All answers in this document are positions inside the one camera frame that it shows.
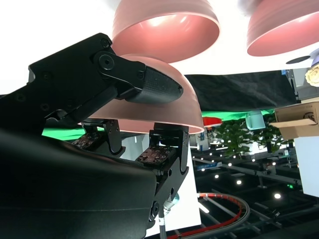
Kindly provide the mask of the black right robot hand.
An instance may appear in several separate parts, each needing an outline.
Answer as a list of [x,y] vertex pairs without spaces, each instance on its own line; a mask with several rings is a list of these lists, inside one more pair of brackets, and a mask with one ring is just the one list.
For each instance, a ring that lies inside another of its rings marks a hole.
[[171,76],[115,54],[98,33],[29,66],[0,99],[3,239],[143,239],[188,174],[189,128],[155,123],[136,160],[116,119],[91,120],[111,100],[171,103]]

